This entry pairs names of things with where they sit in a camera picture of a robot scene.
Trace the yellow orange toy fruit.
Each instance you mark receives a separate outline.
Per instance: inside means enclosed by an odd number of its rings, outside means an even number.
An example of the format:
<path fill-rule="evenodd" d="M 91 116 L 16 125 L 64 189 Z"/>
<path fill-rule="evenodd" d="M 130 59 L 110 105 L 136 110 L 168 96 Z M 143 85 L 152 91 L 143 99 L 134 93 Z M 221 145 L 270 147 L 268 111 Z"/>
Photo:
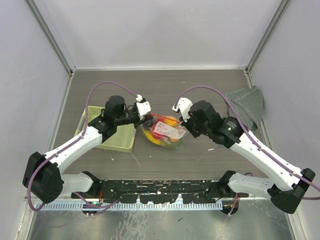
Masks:
<path fill-rule="evenodd" d="M 177 119 L 174 118 L 174 117 L 166 116 L 166 117 L 164 118 L 164 123 L 165 123 L 166 125 L 168 125 L 168 126 L 174 127 L 174 126 L 176 126 L 179 122 L 178 122 Z"/>

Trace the red toy apple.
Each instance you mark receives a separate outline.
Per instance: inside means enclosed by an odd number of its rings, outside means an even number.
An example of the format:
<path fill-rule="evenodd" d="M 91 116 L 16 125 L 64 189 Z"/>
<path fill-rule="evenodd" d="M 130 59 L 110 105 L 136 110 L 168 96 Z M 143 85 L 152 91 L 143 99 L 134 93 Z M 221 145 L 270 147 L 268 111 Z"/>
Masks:
<path fill-rule="evenodd" d="M 162 121 L 157 121 L 153 126 L 152 126 L 152 135 L 156 139 L 163 139 L 165 135 L 163 134 L 164 129 L 163 129 L 163 122 Z"/>

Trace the green toy leaves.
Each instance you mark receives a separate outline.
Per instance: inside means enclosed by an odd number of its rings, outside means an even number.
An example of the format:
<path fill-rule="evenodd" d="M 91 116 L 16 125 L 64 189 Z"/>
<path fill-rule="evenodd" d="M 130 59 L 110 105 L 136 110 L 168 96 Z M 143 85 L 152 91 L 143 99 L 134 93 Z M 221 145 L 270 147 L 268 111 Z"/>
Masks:
<path fill-rule="evenodd" d="M 164 143 L 164 148 L 167 148 L 167 149 L 178 149 L 181 147 L 182 143 L 183 143 L 183 140 L 180 139 L 178 141 L 171 141 L 171 140 L 165 140 L 163 141 Z"/>

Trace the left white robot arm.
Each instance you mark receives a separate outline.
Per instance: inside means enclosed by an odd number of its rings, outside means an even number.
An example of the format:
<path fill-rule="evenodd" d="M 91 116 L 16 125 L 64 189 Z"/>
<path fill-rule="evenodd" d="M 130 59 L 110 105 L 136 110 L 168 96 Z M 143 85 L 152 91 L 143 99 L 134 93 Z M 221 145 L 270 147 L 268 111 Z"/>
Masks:
<path fill-rule="evenodd" d="M 111 96 L 100 114 L 78 135 L 45 154 L 35 152 L 29 157 L 22 180 L 27 194 L 34 194 L 44 204 L 69 193 L 97 197 L 102 188 L 100 179 L 88 171 L 65 174 L 65 170 L 86 152 L 111 138 L 119 126 L 133 125 L 137 128 L 150 119 L 151 105 L 141 95 L 130 109 L 127 109 L 122 96 Z"/>

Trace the green plastic basket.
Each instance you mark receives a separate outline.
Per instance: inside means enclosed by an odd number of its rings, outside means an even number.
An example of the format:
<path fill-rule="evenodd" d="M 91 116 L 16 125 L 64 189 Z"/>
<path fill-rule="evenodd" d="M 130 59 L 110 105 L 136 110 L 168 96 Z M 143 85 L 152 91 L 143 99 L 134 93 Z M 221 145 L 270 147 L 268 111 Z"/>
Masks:
<path fill-rule="evenodd" d="M 102 112 L 102 109 L 103 107 L 88 106 L 88 122 L 98 117 Z M 85 113 L 86 110 L 84 109 L 74 133 L 74 137 L 84 129 Z M 114 135 L 95 148 L 106 151 L 131 153 L 134 145 L 135 135 L 136 129 L 134 128 L 133 124 L 121 125 L 117 127 L 117 131 Z"/>

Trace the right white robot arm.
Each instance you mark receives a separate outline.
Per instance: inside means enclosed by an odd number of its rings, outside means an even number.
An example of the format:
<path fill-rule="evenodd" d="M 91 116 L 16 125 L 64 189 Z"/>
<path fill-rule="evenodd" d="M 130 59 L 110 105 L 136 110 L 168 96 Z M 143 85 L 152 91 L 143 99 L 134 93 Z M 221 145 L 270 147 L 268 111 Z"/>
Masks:
<path fill-rule="evenodd" d="M 222 118 L 207 101 L 192 103 L 188 98 L 178 100 L 180 121 L 194 138 L 207 136 L 214 143 L 240 154 L 263 173 L 254 177 L 228 170 L 218 181 L 225 197 L 244 193 L 270 200 L 281 211 L 293 214 L 305 196 L 309 182 L 316 174 L 309 168 L 300 169 L 288 163 L 261 143 L 233 117 Z"/>

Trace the yellow toy banana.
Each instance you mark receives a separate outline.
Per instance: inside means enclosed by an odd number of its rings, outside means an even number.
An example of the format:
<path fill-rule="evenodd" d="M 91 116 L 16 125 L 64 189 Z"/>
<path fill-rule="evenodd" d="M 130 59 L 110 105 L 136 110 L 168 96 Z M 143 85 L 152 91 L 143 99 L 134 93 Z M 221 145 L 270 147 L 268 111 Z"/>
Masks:
<path fill-rule="evenodd" d="M 144 135 L 151 143 L 158 145 L 158 146 L 162 146 L 162 147 L 165 146 L 165 143 L 161 139 L 154 138 L 153 135 L 149 131 L 144 132 Z"/>

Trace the clear orange zip bag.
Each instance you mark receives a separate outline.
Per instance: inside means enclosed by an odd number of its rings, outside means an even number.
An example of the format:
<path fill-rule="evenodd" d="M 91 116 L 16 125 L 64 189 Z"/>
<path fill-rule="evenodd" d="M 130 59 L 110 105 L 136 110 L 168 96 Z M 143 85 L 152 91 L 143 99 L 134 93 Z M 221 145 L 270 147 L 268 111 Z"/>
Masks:
<path fill-rule="evenodd" d="M 187 130 L 181 125 L 178 118 L 169 115 L 153 114 L 150 119 L 141 125 L 144 136 L 153 144 L 166 148 L 179 148 Z"/>

